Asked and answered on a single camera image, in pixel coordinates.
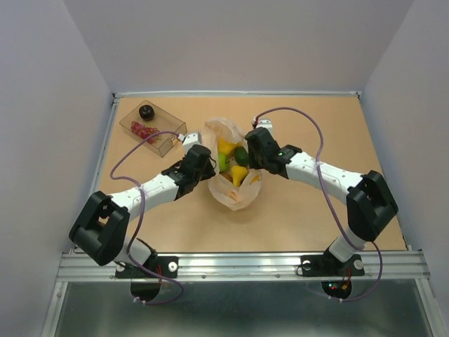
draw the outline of black round fruit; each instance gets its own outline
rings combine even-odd
[[[154,118],[154,109],[151,105],[143,105],[139,108],[139,115],[144,121],[151,121]]]

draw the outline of white bag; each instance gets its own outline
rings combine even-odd
[[[216,118],[207,121],[201,132],[201,143],[212,153],[211,157],[216,161],[216,175],[208,180],[208,187],[213,197],[228,206],[231,210],[244,209],[259,194],[262,187],[262,172],[253,168],[249,169],[249,174],[240,187],[235,187],[229,180],[220,174],[218,167],[217,142],[223,137],[227,142],[238,143],[248,151],[248,144],[245,140],[245,133],[233,122],[225,118]]]

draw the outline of wall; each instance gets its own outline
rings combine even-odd
[[[362,95],[401,227],[449,326],[449,2],[416,0]]]
[[[110,93],[61,0],[0,4],[0,331],[39,336]]]
[[[65,0],[113,92],[361,90],[413,0]]]

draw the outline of table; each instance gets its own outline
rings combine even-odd
[[[349,171],[380,171],[380,164],[355,97],[269,96],[269,97],[152,97],[121,98],[105,155],[98,189],[109,194],[132,185],[109,178],[113,165],[136,142],[119,125],[143,100],[170,112],[187,123],[187,130],[201,130],[213,117],[234,120],[245,131],[253,117],[278,106],[299,108],[310,114],[324,134],[321,160]],[[274,137],[280,146],[292,144],[315,155],[319,137],[313,125],[294,112],[267,116],[274,124]],[[164,158],[145,147],[138,149],[117,170],[141,183],[183,156],[180,145]],[[346,208],[333,199],[337,213],[346,223]],[[134,231],[136,220],[128,227]],[[337,226],[320,190],[268,173],[257,199],[246,209],[231,211],[214,200],[206,182],[183,198],[152,209],[145,215],[139,237],[160,252],[250,252],[322,251],[336,236]],[[394,219],[377,239],[383,250],[404,250],[405,243]]]

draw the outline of green apple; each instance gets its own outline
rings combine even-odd
[[[220,172],[229,170],[229,158],[223,152],[218,152],[218,167]]]

